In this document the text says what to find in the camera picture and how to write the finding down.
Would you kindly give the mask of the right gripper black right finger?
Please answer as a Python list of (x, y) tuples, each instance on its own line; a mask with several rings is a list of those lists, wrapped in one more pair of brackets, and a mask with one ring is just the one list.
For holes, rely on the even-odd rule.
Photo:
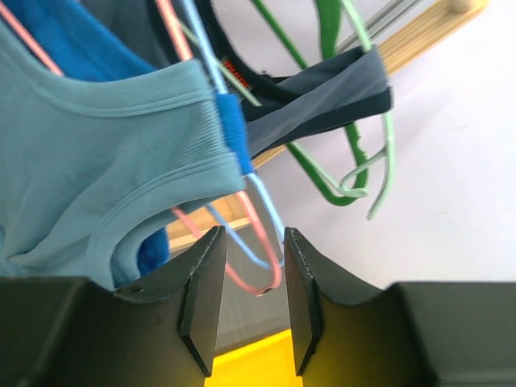
[(285, 275), (296, 374), (301, 376), (323, 337), (320, 296), (338, 308), (362, 307), (388, 292), (362, 281), (320, 253), (296, 228), (285, 229)]

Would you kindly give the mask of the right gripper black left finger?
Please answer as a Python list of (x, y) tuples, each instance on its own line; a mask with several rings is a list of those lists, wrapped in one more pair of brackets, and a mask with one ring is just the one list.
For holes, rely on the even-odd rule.
[(116, 290), (129, 315), (138, 377), (212, 373), (226, 263), (226, 230), (212, 227), (178, 257)]

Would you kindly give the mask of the pink wire hanger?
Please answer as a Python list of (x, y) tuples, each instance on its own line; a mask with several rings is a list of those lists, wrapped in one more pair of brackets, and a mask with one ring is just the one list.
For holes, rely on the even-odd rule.
[[(32, 36), (28, 29), (16, 18), (16, 16), (10, 11), (4, 2), (1, 2), (1, 16), (6, 24), (15, 32), (15, 34), (28, 46), (32, 53), (53, 73), (59, 77), (65, 77), (64, 73), (58, 64), (49, 56), (40, 43)], [(267, 236), (267, 232), (264, 229), (262, 222), (256, 213), (255, 207), (252, 205), (251, 200), (245, 191), (239, 191), (235, 193), (235, 197), (241, 203), (241, 206), (246, 212), (249, 223), (252, 225), (253, 231), (261, 242), (264, 250), (266, 251), (268, 266), (272, 278), (270, 284), (263, 289), (256, 288), (246, 283), (239, 274), (229, 265), (226, 264), (225, 271), (230, 279), (239, 286), (242, 290), (247, 293), (253, 294), (257, 297), (266, 294), (268, 291), (277, 288), (281, 283), (281, 265), (277, 258), (277, 254), (271, 245), (271, 242)], [(250, 250), (247, 244), (240, 238), (240, 236), (231, 228), (231, 225), (226, 219), (216, 210), (212, 203), (205, 206), (206, 210), (210, 213), (210, 216), (216, 220), (221, 226), (227, 228), (227, 234), (237, 243), (240, 249), (248, 255), (251, 260), (257, 260), (256, 255)]]

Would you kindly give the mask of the light blue tank top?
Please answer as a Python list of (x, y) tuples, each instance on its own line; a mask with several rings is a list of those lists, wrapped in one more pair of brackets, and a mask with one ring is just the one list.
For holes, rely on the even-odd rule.
[(1, 28), (1, 273), (139, 276), (141, 242), (244, 187), (198, 60), (112, 82), (48, 71)]

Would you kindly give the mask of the royal blue tank top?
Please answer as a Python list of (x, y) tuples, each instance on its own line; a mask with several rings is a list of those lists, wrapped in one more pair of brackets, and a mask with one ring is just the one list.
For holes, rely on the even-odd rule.
[[(83, 81), (118, 81), (179, 63), (157, 53), (152, 27), (164, 31), (152, 1), (4, 1), (7, 8), (67, 77)], [(142, 59), (128, 48), (143, 53)], [(243, 175), (252, 171), (247, 132), (233, 94), (216, 94), (227, 146), (237, 155)], [(169, 241), (164, 228), (139, 247), (137, 264), (146, 275), (166, 263)]]

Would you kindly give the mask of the light blue wire hanger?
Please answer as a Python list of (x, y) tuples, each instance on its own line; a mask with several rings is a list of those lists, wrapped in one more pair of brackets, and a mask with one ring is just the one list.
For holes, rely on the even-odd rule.
[[(229, 89), (223, 80), (222, 71), (219, 69), (217, 64), (217, 57), (214, 54), (211, 42), (206, 34), (206, 29), (202, 24), (194, 2), (183, 1), (181, 5), (184, 9), (189, 25), (193, 28), (193, 32), (197, 36), (198, 47), (202, 54), (202, 59), (207, 65), (210, 77), (214, 82), (216, 103), (223, 122), (225, 140), (227, 141), (229, 148), (237, 156), (242, 176), (248, 179), (256, 188), (258, 194), (262, 198), (265, 209), (269, 212), (276, 231), (279, 232), (283, 223), (275, 206), (273, 205), (272, 199), (270, 198), (263, 181), (257, 176), (256, 171), (252, 166), (251, 155), (248, 148), (247, 128), (239, 99), (229, 92)], [(263, 224), (260, 221), (260, 217), (256, 213), (256, 209), (247, 195), (247, 192), (241, 190), (237, 192), (235, 196), (243, 205), (256, 236), (259, 238), (260, 242), (264, 244), (264, 248), (267, 249), (268, 258), (275, 259), (276, 261), (265, 263), (250, 250), (247, 244), (238, 237), (234, 231), (229, 231), (230, 237), (243, 249), (248, 258), (258, 266), (269, 270), (282, 268), (285, 263), (285, 258), (277, 256), (274, 247), (271, 245), (267, 232), (264, 230)]]

